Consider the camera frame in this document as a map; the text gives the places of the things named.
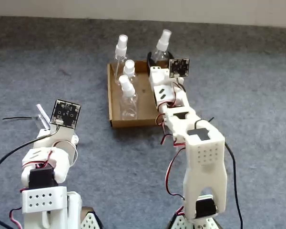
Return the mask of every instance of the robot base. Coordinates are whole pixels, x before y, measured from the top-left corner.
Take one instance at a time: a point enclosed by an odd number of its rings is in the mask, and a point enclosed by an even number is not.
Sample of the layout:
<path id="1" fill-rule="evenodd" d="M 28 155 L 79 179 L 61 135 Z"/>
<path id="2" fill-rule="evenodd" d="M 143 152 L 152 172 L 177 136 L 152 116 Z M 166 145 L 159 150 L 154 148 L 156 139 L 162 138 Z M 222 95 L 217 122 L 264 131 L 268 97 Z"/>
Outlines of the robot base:
<path id="1" fill-rule="evenodd" d="M 174 214 L 166 229 L 223 229 L 213 218 L 197 220 L 190 223 L 184 216 Z"/>

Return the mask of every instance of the circuit board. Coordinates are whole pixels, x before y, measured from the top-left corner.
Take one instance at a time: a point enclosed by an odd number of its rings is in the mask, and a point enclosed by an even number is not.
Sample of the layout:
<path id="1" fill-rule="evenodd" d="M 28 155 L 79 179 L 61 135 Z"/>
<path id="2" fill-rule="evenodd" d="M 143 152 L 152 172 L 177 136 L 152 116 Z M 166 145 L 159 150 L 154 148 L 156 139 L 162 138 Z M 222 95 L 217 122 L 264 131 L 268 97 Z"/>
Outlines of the circuit board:
<path id="1" fill-rule="evenodd" d="M 81 105 L 79 104 L 56 100 L 51 116 L 51 124 L 75 129 L 80 109 Z"/>
<path id="2" fill-rule="evenodd" d="M 190 59 L 170 59 L 170 78 L 186 77 L 189 75 Z"/>

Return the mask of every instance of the white robotic arm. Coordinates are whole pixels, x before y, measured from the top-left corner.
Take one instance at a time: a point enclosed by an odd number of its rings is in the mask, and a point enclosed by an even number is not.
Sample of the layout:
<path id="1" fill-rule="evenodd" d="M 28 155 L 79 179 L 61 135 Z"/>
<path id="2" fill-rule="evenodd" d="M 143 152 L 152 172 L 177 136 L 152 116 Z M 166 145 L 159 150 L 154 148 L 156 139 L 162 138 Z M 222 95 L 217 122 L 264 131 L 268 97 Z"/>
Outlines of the white robotic arm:
<path id="1" fill-rule="evenodd" d="M 196 115 L 188 103 L 181 77 L 170 78 L 169 69 L 150 68 L 149 81 L 163 123 L 172 132 L 174 145 L 185 146 L 184 214 L 188 223 L 211 225 L 225 211 L 227 174 L 225 138 L 208 121 Z M 211 188 L 212 195 L 201 195 Z"/>
<path id="2" fill-rule="evenodd" d="M 33 149 L 22 160 L 25 229 L 102 228 L 94 212 L 89 212 L 81 223 L 81 196 L 76 192 L 67 192 L 64 186 L 58 186 L 65 181 L 69 168 L 77 159 L 78 137 L 74 129 L 80 107 L 57 100 L 50 129 L 41 129 L 38 134 L 38 137 L 49 137 L 35 142 Z"/>

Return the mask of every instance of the red wire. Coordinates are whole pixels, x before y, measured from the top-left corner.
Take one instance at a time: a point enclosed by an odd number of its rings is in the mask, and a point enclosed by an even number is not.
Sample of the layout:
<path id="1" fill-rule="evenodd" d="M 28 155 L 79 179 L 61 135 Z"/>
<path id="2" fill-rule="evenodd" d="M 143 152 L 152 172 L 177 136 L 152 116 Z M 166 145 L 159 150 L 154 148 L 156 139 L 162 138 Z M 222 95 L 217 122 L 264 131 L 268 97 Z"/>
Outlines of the red wire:
<path id="1" fill-rule="evenodd" d="M 50 159 L 52 153 L 53 153 L 53 151 L 51 150 L 51 151 L 49 152 L 49 155 L 48 155 L 47 160 L 44 162 L 44 164 L 43 164 L 40 168 L 45 168 L 45 167 L 47 166 L 48 161 L 49 161 L 49 159 Z"/>
<path id="2" fill-rule="evenodd" d="M 24 188 L 20 189 L 20 193 L 22 193 L 22 192 L 25 191 L 25 190 L 28 190 L 28 188 L 27 188 L 27 187 L 24 187 Z"/>
<path id="3" fill-rule="evenodd" d="M 43 164 L 44 163 L 44 161 L 30 161 L 30 162 L 28 162 L 28 163 L 25 163 L 22 167 L 24 167 L 24 166 L 27 166 L 27 165 L 29 165 L 29 164 Z"/>
<path id="4" fill-rule="evenodd" d="M 49 161 L 50 156 L 51 156 L 52 153 L 53 153 L 53 151 L 51 150 L 51 151 L 49 152 L 49 154 L 48 154 L 48 158 L 47 158 L 46 161 L 30 161 L 30 162 L 28 162 L 28 163 L 25 163 L 22 167 L 27 166 L 27 165 L 29 165 L 29 164 L 42 164 L 42 166 L 36 165 L 36 167 L 37 167 L 37 168 L 44 168 L 44 167 L 47 166 L 48 161 Z"/>
<path id="5" fill-rule="evenodd" d="M 182 142 L 182 143 L 174 143 L 174 146 L 185 146 L 185 142 Z"/>
<path id="6" fill-rule="evenodd" d="M 166 188 L 166 191 L 168 192 L 168 194 L 170 194 L 171 196 L 180 196 L 183 200 L 184 200 L 184 197 L 182 195 L 180 195 L 179 193 L 171 193 L 170 190 L 168 189 L 168 178 L 169 178 L 169 175 L 170 175 L 170 172 L 171 172 L 171 169 L 172 169 L 172 165 L 173 165 L 173 162 L 175 161 L 176 157 L 178 156 L 178 154 L 184 150 L 185 147 L 181 148 L 177 154 L 173 157 L 173 159 L 171 160 L 168 168 L 167 168 L 167 171 L 166 171 L 166 175 L 165 175 L 165 188 Z"/>
<path id="7" fill-rule="evenodd" d="M 14 219 L 14 217 L 13 217 L 13 211 L 15 211 L 15 210 L 20 210 L 20 209 L 22 209 L 22 207 L 20 207 L 20 208 L 14 208 L 14 209 L 12 209 L 12 210 L 10 211 L 10 213 L 9 213 L 9 218 L 10 218 L 10 220 L 11 220 L 14 224 L 16 224 L 16 226 L 17 226 L 18 229 L 22 229 L 22 226 L 21 226 L 21 224 L 20 224 L 17 220 Z"/>
<path id="8" fill-rule="evenodd" d="M 184 216 L 184 212 L 182 211 L 183 210 L 183 206 L 181 206 L 177 211 L 176 211 L 176 215 L 178 216 Z"/>
<path id="9" fill-rule="evenodd" d="M 173 136 L 173 135 L 172 135 L 172 134 L 165 134 L 165 135 L 163 136 L 163 138 L 162 138 L 161 142 L 160 142 L 160 144 L 161 144 L 161 145 L 163 145 L 163 144 L 164 144 L 165 139 L 166 139 L 166 137 L 167 137 L 167 136 Z"/>
<path id="10" fill-rule="evenodd" d="M 161 102 L 158 106 L 157 106 L 157 111 L 159 111 L 159 108 L 161 105 L 163 104 L 169 104 L 169 103 L 172 103 L 172 105 L 169 105 L 170 108 L 174 107 L 175 104 L 176 104 L 176 100 L 177 100 L 177 97 L 176 97 L 176 92 L 174 90 L 174 100 L 173 101 L 163 101 Z"/>
<path id="11" fill-rule="evenodd" d="M 158 116 L 156 117 L 156 125 L 161 125 L 161 123 L 158 123 L 158 119 L 160 118 L 160 116 L 164 115 L 164 113 L 158 114 Z"/>

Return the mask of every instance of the white wall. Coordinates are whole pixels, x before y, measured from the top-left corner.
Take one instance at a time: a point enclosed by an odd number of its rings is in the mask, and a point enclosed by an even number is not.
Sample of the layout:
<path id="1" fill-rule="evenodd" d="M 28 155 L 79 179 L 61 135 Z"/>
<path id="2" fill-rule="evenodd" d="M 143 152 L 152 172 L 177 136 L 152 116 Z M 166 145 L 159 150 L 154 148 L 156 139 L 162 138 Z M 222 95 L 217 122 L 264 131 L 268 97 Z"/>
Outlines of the white wall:
<path id="1" fill-rule="evenodd" d="M 286 0 L 0 0 L 0 15 L 286 27 Z"/>

